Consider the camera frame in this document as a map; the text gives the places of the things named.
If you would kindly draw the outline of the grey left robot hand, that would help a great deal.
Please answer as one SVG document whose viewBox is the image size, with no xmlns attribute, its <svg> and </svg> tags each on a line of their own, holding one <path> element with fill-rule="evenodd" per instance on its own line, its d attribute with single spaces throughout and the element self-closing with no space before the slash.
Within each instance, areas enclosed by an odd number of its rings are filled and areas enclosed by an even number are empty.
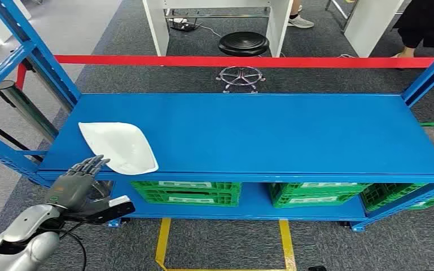
<svg viewBox="0 0 434 271">
<path fill-rule="evenodd" d="M 110 191 L 108 183 L 95 176 L 109 161 L 98 155 L 75 164 L 54 181 L 45 203 L 73 213 L 97 210 Z"/>
</svg>

